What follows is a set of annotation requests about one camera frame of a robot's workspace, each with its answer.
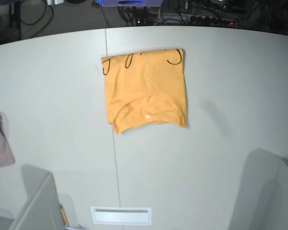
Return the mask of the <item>yellow T-shirt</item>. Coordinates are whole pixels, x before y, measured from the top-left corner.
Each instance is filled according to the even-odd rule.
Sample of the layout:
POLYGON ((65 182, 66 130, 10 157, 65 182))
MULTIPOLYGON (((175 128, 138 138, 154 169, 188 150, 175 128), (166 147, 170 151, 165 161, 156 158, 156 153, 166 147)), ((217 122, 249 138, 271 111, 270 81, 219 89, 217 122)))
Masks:
POLYGON ((186 126, 183 49, 101 59, 108 123, 119 134, 146 124, 186 126))

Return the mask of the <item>white table slot plate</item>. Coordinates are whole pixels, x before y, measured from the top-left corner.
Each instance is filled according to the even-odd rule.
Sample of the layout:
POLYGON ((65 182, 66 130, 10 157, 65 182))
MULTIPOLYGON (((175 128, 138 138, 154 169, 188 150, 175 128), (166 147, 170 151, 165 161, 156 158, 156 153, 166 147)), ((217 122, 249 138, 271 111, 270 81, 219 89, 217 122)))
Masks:
POLYGON ((95 224, 152 225, 150 207, 91 207, 95 224))

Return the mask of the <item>purple box with blue oval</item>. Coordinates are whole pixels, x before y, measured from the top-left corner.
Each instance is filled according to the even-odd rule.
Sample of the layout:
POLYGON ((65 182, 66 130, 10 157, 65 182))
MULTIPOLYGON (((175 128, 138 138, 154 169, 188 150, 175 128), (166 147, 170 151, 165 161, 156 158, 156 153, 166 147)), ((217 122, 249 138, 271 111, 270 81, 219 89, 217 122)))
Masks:
POLYGON ((97 2, 104 7, 159 7, 163 0, 97 0, 97 2))

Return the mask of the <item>wooden pencil in bin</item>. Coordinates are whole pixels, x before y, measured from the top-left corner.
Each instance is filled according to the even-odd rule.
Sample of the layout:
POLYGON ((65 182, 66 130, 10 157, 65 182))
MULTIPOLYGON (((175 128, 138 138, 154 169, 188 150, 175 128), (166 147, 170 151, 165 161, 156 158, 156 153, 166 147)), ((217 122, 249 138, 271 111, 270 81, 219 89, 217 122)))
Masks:
POLYGON ((63 209, 62 207, 60 208, 60 212, 61 212, 61 214, 62 214, 62 218, 63 218, 63 221, 64 221, 65 226, 68 227, 68 226, 69 226, 69 223, 68 223, 68 220, 67 220, 65 211, 64 211, 64 209, 63 209))

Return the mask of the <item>grey left bin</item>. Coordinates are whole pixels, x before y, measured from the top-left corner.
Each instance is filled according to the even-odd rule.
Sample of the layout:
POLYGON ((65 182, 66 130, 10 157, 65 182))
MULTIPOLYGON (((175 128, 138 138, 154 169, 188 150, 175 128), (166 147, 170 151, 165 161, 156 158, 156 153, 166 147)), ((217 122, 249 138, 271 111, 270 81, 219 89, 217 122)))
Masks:
POLYGON ((46 172, 10 226, 11 230, 64 230, 53 174, 46 172))

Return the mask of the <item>grey bin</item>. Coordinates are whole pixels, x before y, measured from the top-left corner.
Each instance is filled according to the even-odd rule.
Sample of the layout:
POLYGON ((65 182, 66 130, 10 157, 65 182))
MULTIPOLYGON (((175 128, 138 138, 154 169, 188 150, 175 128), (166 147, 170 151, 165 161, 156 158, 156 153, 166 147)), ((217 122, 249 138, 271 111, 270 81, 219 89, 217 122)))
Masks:
POLYGON ((288 160, 283 158, 275 188, 262 220, 262 230, 288 230, 288 160))
POLYGON ((53 174, 46 172, 10 226, 11 230, 64 230, 53 174))

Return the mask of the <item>grey right bin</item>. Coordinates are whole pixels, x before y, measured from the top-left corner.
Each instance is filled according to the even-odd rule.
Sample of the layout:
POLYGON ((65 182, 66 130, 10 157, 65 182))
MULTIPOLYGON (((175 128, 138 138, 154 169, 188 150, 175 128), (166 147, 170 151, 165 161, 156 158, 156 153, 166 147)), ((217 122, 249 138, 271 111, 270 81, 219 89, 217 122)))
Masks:
POLYGON ((288 160, 283 158, 275 188, 262 220, 262 230, 288 230, 288 160))

